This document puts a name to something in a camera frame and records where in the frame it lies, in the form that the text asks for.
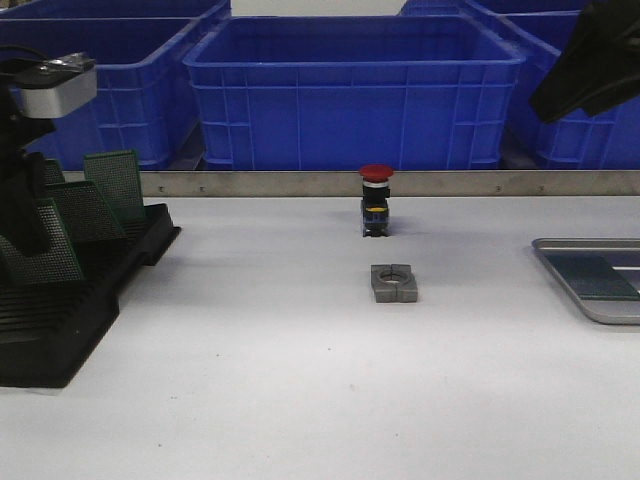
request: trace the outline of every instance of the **metal strip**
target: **metal strip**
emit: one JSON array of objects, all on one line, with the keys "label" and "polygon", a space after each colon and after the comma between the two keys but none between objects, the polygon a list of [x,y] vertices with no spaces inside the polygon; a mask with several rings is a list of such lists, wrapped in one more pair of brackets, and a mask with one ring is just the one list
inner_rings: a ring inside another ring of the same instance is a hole
[{"label": "metal strip", "polygon": [[[66,172],[67,180],[82,172]],[[400,171],[393,197],[638,195],[640,170]],[[357,172],[142,172],[145,197],[360,197]]]}]

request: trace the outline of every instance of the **blue plastic crate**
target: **blue plastic crate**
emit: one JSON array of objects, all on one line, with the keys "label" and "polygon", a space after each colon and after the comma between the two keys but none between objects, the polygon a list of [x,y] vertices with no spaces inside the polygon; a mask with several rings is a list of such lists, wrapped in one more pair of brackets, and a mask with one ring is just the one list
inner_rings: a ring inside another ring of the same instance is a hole
[{"label": "blue plastic crate", "polygon": [[594,117],[577,110],[551,124],[542,123],[529,106],[531,94],[568,43],[576,19],[577,15],[548,14],[502,18],[528,54],[507,127],[536,156],[541,168],[638,169],[640,98]]},{"label": "blue plastic crate", "polygon": [[230,0],[35,0],[0,12],[0,18],[192,18],[204,32],[230,12]]},{"label": "blue plastic crate", "polygon": [[185,59],[210,169],[492,169],[523,58],[470,20],[237,18]]},{"label": "blue plastic crate", "polygon": [[464,0],[408,0],[400,15],[456,15],[460,13],[460,5]]},{"label": "blue plastic crate", "polygon": [[[136,149],[145,169],[166,168],[195,128],[197,105],[185,54],[196,20],[1,20],[0,43],[51,57],[86,51],[98,62],[98,96],[30,146],[69,170],[87,153]],[[0,58],[15,53],[3,52]]]},{"label": "blue plastic crate", "polygon": [[500,15],[526,13],[578,13],[592,0],[463,0],[464,10],[490,29],[501,27]]}]

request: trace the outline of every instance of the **metal tray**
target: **metal tray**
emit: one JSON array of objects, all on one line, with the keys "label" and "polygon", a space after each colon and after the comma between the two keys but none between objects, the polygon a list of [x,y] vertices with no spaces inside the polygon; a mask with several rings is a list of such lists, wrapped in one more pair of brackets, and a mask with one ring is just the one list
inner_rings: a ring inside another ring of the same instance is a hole
[{"label": "metal tray", "polygon": [[532,245],[587,317],[640,325],[640,239],[540,238]]}]

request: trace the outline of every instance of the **gray metal nut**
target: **gray metal nut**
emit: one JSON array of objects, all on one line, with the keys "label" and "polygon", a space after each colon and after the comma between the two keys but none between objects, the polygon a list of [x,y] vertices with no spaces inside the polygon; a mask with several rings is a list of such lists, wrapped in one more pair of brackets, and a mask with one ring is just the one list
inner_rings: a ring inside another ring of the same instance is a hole
[{"label": "gray metal nut", "polygon": [[411,265],[371,265],[371,286],[377,303],[418,301],[418,284]]}]

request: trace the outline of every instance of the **white wall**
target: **white wall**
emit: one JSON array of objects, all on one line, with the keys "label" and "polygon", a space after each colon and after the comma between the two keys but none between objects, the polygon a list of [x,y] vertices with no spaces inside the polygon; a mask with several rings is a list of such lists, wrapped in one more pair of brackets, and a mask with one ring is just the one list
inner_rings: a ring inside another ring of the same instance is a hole
[{"label": "white wall", "polygon": [[231,0],[233,15],[395,15],[405,0]]}]

